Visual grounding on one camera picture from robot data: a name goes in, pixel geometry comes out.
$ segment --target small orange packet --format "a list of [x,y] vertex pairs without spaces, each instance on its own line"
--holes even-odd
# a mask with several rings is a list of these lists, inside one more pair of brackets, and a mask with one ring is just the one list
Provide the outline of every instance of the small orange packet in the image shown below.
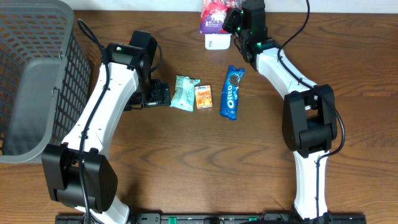
[[213,97],[211,96],[210,85],[196,86],[195,96],[197,99],[197,108],[211,108],[213,107]]

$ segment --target oreo package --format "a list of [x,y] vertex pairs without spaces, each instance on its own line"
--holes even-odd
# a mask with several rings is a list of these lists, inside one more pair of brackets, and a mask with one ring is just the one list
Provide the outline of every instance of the oreo package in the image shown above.
[[229,66],[223,91],[221,92],[220,115],[230,120],[236,120],[236,112],[239,100],[239,84],[245,73],[244,68],[236,69]]

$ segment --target basket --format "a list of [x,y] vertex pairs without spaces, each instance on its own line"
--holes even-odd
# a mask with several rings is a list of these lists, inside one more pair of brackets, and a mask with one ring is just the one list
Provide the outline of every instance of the basket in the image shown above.
[[0,1],[0,162],[40,162],[88,100],[90,66],[58,0]]

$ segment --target wooden table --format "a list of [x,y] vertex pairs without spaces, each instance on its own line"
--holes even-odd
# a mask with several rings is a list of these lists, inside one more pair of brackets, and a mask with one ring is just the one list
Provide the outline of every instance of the wooden table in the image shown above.
[[[124,203],[164,213],[291,208],[295,162],[282,138],[283,101],[235,47],[205,49],[199,13],[77,11],[75,17],[85,20],[104,45],[128,44],[134,30],[151,32],[164,54],[155,76],[169,82],[172,93],[176,75],[199,78],[213,89],[212,109],[123,113],[110,162]],[[269,34],[282,43],[304,18],[269,13]],[[303,74],[332,86],[346,125],[345,148],[328,160],[328,208],[363,212],[369,224],[398,221],[397,21],[396,15],[312,14],[305,31],[285,49]],[[96,77],[99,51],[77,26],[75,34]],[[237,121],[219,115],[228,65],[247,70]],[[0,164],[0,198],[0,223],[53,223],[55,215],[75,212],[50,200],[42,166],[36,164]]]

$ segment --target white wall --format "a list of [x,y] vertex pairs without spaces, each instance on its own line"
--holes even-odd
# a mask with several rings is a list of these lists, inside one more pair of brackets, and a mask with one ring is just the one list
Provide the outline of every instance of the white wall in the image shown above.
[[[72,9],[201,11],[202,0],[62,0]],[[265,0],[269,12],[304,12],[305,0]],[[310,0],[313,12],[398,13],[398,0]]]

